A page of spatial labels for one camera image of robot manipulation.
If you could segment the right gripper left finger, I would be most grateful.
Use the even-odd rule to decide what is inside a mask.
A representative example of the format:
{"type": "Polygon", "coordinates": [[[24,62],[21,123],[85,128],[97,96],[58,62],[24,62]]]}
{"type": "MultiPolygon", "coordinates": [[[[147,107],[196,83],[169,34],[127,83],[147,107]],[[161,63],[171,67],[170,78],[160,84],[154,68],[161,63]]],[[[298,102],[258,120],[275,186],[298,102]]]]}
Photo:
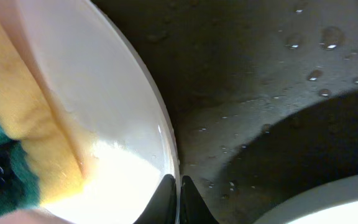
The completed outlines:
{"type": "Polygon", "coordinates": [[[174,224],[176,214],[177,185],[174,176],[166,174],[134,224],[174,224]]]}

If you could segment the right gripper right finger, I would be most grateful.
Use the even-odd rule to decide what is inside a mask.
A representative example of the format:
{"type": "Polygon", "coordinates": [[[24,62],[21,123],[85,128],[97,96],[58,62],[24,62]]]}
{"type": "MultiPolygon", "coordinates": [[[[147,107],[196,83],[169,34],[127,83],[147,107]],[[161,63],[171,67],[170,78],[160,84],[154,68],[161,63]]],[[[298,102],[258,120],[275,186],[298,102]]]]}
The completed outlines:
{"type": "Polygon", "coordinates": [[[182,177],[180,224],[219,224],[213,217],[190,176],[182,177]]]}

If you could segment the pink-white plate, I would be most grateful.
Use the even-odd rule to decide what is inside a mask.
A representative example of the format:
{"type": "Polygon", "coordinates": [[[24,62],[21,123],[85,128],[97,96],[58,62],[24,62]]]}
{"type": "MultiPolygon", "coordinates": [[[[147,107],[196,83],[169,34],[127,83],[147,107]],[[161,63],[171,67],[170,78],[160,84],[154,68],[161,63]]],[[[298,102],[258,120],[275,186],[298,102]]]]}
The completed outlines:
{"type": "MultiPolygon", "coordinates": [[[[134,223],[166,174],[172,125],[147,67],[91,1],[0,1],[0,23],[74,148],[83,190],[0,223],[134,223]]],[[[10,168],[0,149],[0,191],[10,168]]]]}

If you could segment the green and yellow sponge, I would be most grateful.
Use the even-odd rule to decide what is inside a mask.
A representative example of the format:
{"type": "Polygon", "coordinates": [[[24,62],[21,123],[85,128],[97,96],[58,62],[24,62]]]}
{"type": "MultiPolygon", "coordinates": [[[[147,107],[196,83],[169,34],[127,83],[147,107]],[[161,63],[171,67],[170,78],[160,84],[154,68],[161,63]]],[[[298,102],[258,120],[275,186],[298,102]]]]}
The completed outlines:
{"type": "Polygon", "coordinates": [[[74,148],[1,23],[0,149],[10,168],[0,191],[0,217],[83,190],[74,148]]]}

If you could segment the pale blue plate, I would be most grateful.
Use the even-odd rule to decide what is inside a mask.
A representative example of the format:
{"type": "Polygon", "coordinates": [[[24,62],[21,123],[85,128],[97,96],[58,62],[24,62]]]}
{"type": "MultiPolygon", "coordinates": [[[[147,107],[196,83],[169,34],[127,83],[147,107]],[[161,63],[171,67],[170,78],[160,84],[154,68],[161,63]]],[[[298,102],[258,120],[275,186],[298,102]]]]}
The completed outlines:
{"type": "Polygon", "coordinates": [[[358,175],[292,197],[256,223],[358,223],[358,175]]]}

